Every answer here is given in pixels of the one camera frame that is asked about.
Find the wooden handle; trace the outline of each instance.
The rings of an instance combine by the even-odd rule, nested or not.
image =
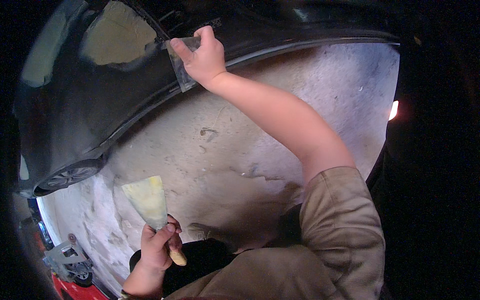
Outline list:
[[[180,251],[170,250],[170,258],[177,265],[186,265],[187,264],[187,258],[185,257],[185,255],[183,254],[183,252],[181,250]]]

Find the khaki shirt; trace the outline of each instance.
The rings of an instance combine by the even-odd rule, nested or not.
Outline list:
[[[358,170],[323,171],[305,193],[300,211],[303,245],[243,252],[225,268],[166,299],[377,299],[385,241]]]

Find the person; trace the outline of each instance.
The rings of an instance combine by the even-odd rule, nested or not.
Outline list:
[[[123,297],[160,299],[163,290],[166,299],[377,299],[385,241],[345,144],[298,97],[227,72],[224,48],[212,27],[200,28],[194,36],[201,37],[194,52],[177,38],[170,42],[186,72],[300,160],[306,183],[298,218],[301,242],[233,254],[237,249],[225,234],[196,224],[189,234],[199,233],[200,241],[182,246],[181,227],[169,216],[169,224],[157,233],[145,226],[141,254],[123,284]],[[166,246],[183,249],[187,266],[171,266]]]

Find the garage floor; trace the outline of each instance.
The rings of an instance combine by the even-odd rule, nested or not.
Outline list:
[[[347,44],[292,52],[235,73],[311,104],[367,178],[384,143],[398,62],[388,45]],[[201,87],[151,111],[113,147],[99,174],[39,199],[54,242],[74,233],[116,294],[144,225],[120,186],[153,175],[162,177],[168,210],[182,227],[219,227],[250,248],[275,235],[278,217],[301,201],[292,194],[303,184],[292,153]]]

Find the light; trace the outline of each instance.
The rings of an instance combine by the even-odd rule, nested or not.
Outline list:
[[[392,111],[390,112],[390,117],[388,117],[389,121],[395,118],[397,109],[398,109],[398,101],[394,101],[392,105]]]

